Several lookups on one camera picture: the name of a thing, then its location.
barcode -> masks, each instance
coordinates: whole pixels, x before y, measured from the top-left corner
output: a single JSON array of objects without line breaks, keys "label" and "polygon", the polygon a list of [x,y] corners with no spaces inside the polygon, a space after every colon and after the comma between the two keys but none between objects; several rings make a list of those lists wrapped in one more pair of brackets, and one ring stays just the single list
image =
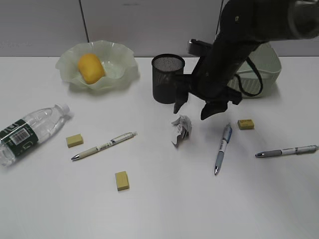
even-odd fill
[{"label": "barcode", "polygon": [[12,135],[10,139],[15,145],[18,145],[29,137],[30,137],[30,134],[28,133],[28,131],[26,131],[26,129],[23,128],[19,130],[17,133],[15,133],[14,135]]}]

bottle cap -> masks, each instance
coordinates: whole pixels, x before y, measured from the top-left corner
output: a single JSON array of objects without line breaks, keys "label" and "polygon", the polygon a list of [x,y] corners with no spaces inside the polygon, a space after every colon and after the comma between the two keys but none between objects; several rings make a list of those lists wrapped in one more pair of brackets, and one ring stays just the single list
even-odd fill
[{"label": "bottle cap", "polygon": [[68,107],[67,104],[55,105],[55,106],[57,106],[63,112],[63,115],[67,115],[70,112],[70,108]]}]

yellow eraser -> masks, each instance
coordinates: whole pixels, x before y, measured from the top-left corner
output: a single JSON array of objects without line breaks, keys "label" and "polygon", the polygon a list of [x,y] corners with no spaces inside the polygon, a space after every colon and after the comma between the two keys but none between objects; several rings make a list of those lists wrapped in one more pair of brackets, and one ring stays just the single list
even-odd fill
[{"label": "yellow eraser", "polygon": [[71,148],[71,147],[83,144],[83,138],[81,134],[77,134],[74,136],[67,137],[66,142],[68,144],[68,147]]},{"label": "yellow eraser", "polygon": [[253,129],[255,125],[252,119],[242,119],[238,121],[238,127],[240,129]]},{"label": "yellow eraser", "polygon": [[118,187],[118,191],[122,191],[122,190],[130,188],[128,175],[126,174],[125,171],[116,173],[115,176],[116,176],[116,186]]}]

bottle label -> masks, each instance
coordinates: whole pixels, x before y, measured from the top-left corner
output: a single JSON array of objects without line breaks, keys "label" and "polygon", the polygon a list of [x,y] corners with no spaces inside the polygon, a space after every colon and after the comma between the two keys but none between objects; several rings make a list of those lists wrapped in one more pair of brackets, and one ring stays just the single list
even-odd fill
[{"label": "bottle label", "polygon": [[5,143],[17,157],[38,142],[32,128],[22,119],[0,131],[0,140]]}]

ballpoint pen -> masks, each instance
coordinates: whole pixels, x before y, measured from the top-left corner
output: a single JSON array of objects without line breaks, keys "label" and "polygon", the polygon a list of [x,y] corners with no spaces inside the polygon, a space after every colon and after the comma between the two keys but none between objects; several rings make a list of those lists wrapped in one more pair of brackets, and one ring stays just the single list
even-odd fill
[{"label": "ballpoint pen", "polygon": [[319,149],[317,145],[310,145],[306,147],[298,147],[298,148],[286,148],[279,149],[273,151],[265,151],[261,153],[257,153],[256,158],[268,158],[268,157],[276,157],[281,155],[289,155],[289,154],[303,154],[303,153],[314,153]]},{"label": "ballpoint pen", "polygon": [[221,143],[220,143],[219,152],[218,152],[218,155],[216,158],[216,163],[215,163],[215,172],[214,172],[215,176],[217,176],[217,174],[220,171],[221,164],[222,164],[223,159],[224,159],[226,147],[227,147],[227,144],[229,143],[232,131],[233,131],[233,129],[231,128],[230,124],[228,124],[224,129],[223,138],[222,138]]},{"label": "ballpoint pen", "polygon": [[72,157],[71,159],[72,159],[72,161],[75,161],[75,160],[85,158],[89,155],[92,155],[94,153],[97,153],[99,151],[107,149],[109,147],[112,147],[115,144],[118,144],[118,143],[123,142],[127,139],[130,139],[130,138],[133,138],[135,135],[137,135],[137,132],[122,134],[116,138],[111,139],[109,142],[107,142],[101,146],[93,147],[93,148],[90,148],[82,153],[79,153],[79,154],[75,155],[74,157]]}]

